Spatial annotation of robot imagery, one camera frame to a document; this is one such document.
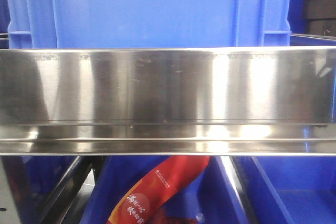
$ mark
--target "red snack bag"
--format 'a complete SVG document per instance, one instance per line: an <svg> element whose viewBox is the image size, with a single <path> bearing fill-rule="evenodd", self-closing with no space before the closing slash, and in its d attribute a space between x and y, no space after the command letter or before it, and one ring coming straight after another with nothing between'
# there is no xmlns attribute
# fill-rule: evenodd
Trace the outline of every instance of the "red snack bag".
<svg viewBox="0 0 336 224"><path fill-rule="evenodd" d="M168 158L124 195L112 211L107 224L146 223L167 200L202 173L209 159L209 156Z"/></svg>

